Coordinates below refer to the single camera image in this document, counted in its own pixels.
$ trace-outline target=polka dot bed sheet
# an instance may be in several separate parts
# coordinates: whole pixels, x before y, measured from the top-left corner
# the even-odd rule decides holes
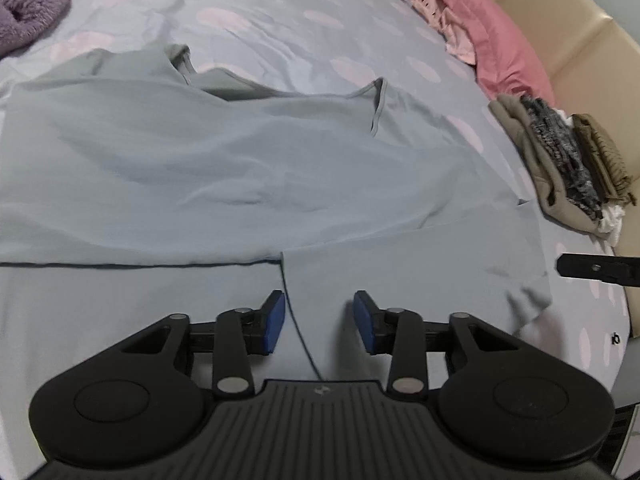
[[[0,121],[17,82],[94,48],[123,52],[185,43],[203,72],[224,67],[272,88],[348,93],[377,76],[439,110],[523,200],[534,189],[487,108],[474,70],[402,0],[72,0],[60,24],[0,62]],[[611,254],[608,246],[540,214],[553,303],[520,336],[611,388],[624,355],[628,313],[617,285],[560,278],[558,254]],[[612,335],[620,343],[612,344]],[[0,425],[0,462],[3,433]]]

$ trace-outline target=pink fabric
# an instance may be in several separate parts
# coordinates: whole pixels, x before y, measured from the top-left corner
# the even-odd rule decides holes
[[[469,65],[476,64],[476,51],[462,20],[442,0],[409,0],[429,26],[447,40],[447,52]]]
[[[499,93],[531,94],[551,106],[556,99],[541,61],[522,31],[492,0],[443,0],[464,23],[476,48],[480,88],[491,99]]]

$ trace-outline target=fluffy purple blanket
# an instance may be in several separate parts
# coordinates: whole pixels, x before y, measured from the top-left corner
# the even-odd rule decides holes
[[[58,22],[71,0],[0,0],[0,57]]]

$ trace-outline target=beige leather panel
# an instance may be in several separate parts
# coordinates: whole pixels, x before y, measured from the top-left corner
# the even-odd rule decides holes
[[[612,18],[592,0],[497,0],[553,76]]]
[[[622,153],[627,171],[638,178],[640,46],[611,22],[562,67],[551,83],[558,106],[572,114],[589,113],[595,117]],[[640,238],[640,222],[636,224],[636,237]]]
[[[640,197],[640,180],[633,186],[633,194]],[[617,256],[640,256],[640,205],[625,208],[625,219],[622,222],[620,243],[615,249]],[[631,332],[633,337],[640,335],[640,288],[626,286],[626,302],[631,316]]]

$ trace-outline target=pink pillow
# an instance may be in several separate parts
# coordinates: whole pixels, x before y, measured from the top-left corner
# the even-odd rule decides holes
[[[554,106],[551,82],[533,47],[492,0],[443,0],[464,23],[476,48],[478,85],[491,99],[499,93],[530,94]]]

